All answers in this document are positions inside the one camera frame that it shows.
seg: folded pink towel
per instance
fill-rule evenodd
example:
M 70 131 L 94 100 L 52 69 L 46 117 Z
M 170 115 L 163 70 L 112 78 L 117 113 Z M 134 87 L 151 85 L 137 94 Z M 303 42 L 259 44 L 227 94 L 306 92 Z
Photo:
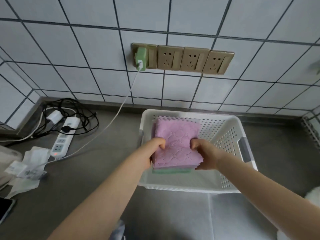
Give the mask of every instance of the folded pink towel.
M 196 168 L 202 156 L 190 149 L 190 140 L 197 138 L 200 123 L 185 118 L 159 116 L 155 125 L 155 137 L 166 140 L 165 149 L 157 149 L 153 157 L 153 167 Z

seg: person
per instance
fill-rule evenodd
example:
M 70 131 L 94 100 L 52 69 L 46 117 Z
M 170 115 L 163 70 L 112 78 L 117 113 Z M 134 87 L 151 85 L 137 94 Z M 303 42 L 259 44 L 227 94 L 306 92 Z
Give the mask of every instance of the person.
M 106 240 L 114 230 L 150 157 L 164 149 L 163 138 L 153 138 L 135 150 L 52 232 L 48 240 Z M 270 222 L 290 239 L 320 239 L 320 208 L 311 204 L 231 153 L 203 139 L 192 139 L 191 149 L 203 157 L 197 170 L 220 171 Z

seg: tangled black cord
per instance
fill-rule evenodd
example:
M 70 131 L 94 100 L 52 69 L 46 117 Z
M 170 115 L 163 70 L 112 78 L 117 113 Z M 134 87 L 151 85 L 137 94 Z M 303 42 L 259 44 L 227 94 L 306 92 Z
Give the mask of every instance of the tangled black cord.
M 63 109 L 62 107 L 66 107 L 66 108 L 70 108 L 75 110 L 75 113 L 69 109 Z M 50 129 L 47 129 L 48 124 L 50 123 L 50 120 L 46 119 L 48 115 L 50 115 L 54 110 L 58 110 L 63 118 L 56 123 L 55 125 L 53 125 Z M 85 115 L 85 111 L 88 111 L 90 113 L 90 116 L 86 116 Z M 48 102 L 46 104 L 44 104 L 42 106 L 42 113 L 43 113 L 43 117 L 44 117 L 44 124 L 41 125 L 33 134 L 30 138 L 27 138 L 23 141 L 15 141 L 12 142 L 8 145 L 6 145 L 6 147 L 10 147 L 12 145 L 16 145 L 19 144 L 21 142 L 24 141 L 29 141 L 32 139 L 36 139 L 36 138 L 40 138 L 46 135 L 49 135 L 52 132 L 59 132 L 65 135 L 68 135 L 68 132 L 70 130 L 84 130 L 84 132 L 81 133 L 74 133 L 74 135 L 82 135 L 82 134 L 86 134 L 94 129 L 96 129 L 99 126 L 99 120 L 97 118 L 97 114 L 93 113 L 90 109 L 86 108 L 83 104 L 81 104 L 78 100 L 72 99 L 72 98 L 62 98 L 56 101 L 52 101 L 52 102 Z M 68 126 L 64 126 L 62 127 L 61 130 L 57 130 L 57 127 L 61 124 L 64 123 L 64 121 L 66 120 L 66 118 L 68 117 L 78 117 L 80 119 L 80 124 L 81 126 L 79 126 L 76 129 L 72 129 L 72 128 L 68 128 Z M 96 125 L 93 128 L 88 129 L 87 127 L 91 125 L 91 120 L 95 119 L 97 121 Z

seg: power strip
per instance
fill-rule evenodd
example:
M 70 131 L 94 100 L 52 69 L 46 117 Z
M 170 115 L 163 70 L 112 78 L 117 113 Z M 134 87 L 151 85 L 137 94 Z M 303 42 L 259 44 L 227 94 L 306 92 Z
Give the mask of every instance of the power strip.
M 78 117 L 67 117 L 63 126 L 70 126 L 71 128 L 76 129 L 78 128 L 79 123 L 80 119 Z M 70 130 L 69 133 L 66 133 L 68 135 L 59 133 L 58 138 L 51 149 L 51 156 L 55 159 L 64 157 L 68 152 L 69 145 L 75 132 L 75 130 Z

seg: white charging cable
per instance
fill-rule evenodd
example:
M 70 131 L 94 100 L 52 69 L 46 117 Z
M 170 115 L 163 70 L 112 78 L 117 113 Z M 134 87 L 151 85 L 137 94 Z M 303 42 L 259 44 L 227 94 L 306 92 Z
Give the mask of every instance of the white charging cable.
M 57 109 L 57 107 L 48 107 L 45 110 L 47 110 L 47 109 Z M 71 108 L 62 107 L 62 109 L 69 109 L 69 110 L 72 110 L 74 113 L 76 113 L 76 111 L 74 109 L 71 109 Z M 24 137 L 22 139 L 18 139 L 18 140 L 0 140 L 0 142 L 15 142 L 15 141 L 23 141 L 23 140 L 26 140 L 28 138 L 32 138 L 33 133 L 39 128 L 39 126 L 41 124 L 41 121 L 42 121 L 42 118 L 43 118 L 43 112 L 41 112 L 40 120 L 38 122 L 38 125 L 35 127 L 35 129 L 28 136 L 26 136 L 26 137 Z
M 122 109 L 122 106 L 125 104 L 127 98 L 129 97 L 130 92 L 131 92 L 132 88 L 134 87 L 134 83 L 135 83 L 135 81 L 136 81 L 136 78 L 138 77 L 138 74 L 139 74 L 139 72 L 140 72 L 141 69 L 142 69 L 142 62 L 139 63 L 138 68 L 139 68 L 139 70 L 138 70 L 136 76 L 134 77 L 134 80 L 133 80 L 132 86 L 131 86 L 131 88 L 130 88 L 130 90 L 129 90 L 129 92 L 128 92 L 128 95 L 126 96 L 126 98 L 125 98 L 124 101 L 122 102 L 122 104 L 121 104 L 118 112 L 116 113 L 116 115 L 113 117 L 113 119 L 110 121 L 110 123 L 109 123 L 100 133 L 98 133 L 95 137 L 93 137 L 90 141 L 88 141 L 86 144 L 84 144 L 82 147 L 80 147 L 80 148 L 79 148 L 78 150 L 76 150 L 74 153 L 71 153 L 70 155 L 65 156 L 65 157 L 62 157 L 62 158 L 59 158 L 59 159 L 55 159 L 55 160 L 48 161 L 48 162 L 46 162 L 46 163 L 37 165 L 35 168 L 40 167 L 40 166 L 42 166 L 42 165 L 47 165 L 47 164 L 49 164 L 49 163 L 53 163 L 53 162 L 56 162 L 56 161 L 63 160 L 63 159 L 66 159 L 66 158 L 68 158 L 68 157 L 71 157 L 72 155 L 74 155 L 75 153 L 77 153 L 78 151 L 80 151 L 82 148 L 84 148 L 86 145 L 88 145 L 90 142 L 92 142 L 94 139 L 96 139 L 96 138 L 97 138 L 99 135 L 101 135 L 106 129 L 108 129 L 109 126 L 112 124 L 112 122 L 115 120 L 115 118 L 116 118 L 116 117 L 118 116 L 118 114 L 120 113 L 120 110 Z

